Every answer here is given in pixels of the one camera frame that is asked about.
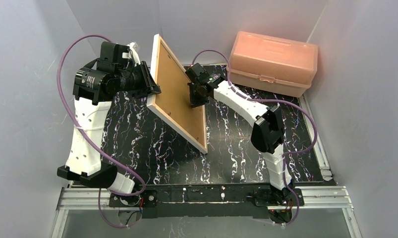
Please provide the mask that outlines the white wooden photo frame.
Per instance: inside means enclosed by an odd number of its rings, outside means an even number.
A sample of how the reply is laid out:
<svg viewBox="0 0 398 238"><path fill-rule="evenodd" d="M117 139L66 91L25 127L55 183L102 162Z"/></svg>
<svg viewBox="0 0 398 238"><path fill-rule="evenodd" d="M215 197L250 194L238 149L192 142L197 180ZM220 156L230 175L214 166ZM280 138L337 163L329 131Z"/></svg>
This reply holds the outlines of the white wooden photo frame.
<svg viewBox="0 0 398 238"><path fill-rule="evenodd" d="M148 96L147 108L201 153L208 153L205 107L191 107L190 79L159 34L153 38L150 74L161 93Z"/></svg>

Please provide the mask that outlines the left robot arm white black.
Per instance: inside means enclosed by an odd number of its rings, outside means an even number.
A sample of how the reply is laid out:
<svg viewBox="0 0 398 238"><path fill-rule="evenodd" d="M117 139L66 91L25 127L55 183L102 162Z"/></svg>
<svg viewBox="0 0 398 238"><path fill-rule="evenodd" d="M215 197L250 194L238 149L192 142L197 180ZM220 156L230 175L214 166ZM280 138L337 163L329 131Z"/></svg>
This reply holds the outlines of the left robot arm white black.
<svg viewBox="0 0 398 238"><path fill-rule="evenodd" d="M105 121L118 92L134 99L160 94L147 63L132 42L120 45L104 41L100 56L80 68L74 78L74 123L72 144L65 165L57 175L79 181L89 188L104 188L121 196L140 195L134 180L119 173L122 164L101 150Z"/></svg>

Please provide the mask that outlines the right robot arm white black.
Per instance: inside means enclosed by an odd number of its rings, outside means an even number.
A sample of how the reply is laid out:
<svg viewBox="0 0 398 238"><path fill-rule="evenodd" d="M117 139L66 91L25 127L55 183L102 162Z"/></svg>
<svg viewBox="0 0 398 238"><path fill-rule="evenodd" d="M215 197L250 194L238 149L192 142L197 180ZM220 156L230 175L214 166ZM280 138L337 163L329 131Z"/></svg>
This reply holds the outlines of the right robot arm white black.
<svg viewBox="0 0 398 238"><path fill-rule="evenodd" d="M250 98L220 73L210 74L199 63L186 70L190 82L191 106L203 106L212 98L222 102L243 117L252 127L250 141L262 153L269 170L269 183L283 190L291 181L284 166L284 124L279 106L271 108Z"/></svg>

